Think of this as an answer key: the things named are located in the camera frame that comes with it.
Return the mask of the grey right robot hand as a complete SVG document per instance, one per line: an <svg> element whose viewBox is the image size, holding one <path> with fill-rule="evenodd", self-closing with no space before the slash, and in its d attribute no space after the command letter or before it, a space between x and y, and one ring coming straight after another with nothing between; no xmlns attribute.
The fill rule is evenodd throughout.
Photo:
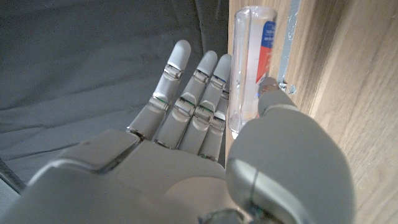
<svg viewBox="0 0 398 224"><path fill-rule="evenodd" d="M2 223L352 223L341 149L270 77L256 119L217 162L231 57L207 52L183 95L191 47L180 40L125 132L64 150L31 178Z"/></svg>

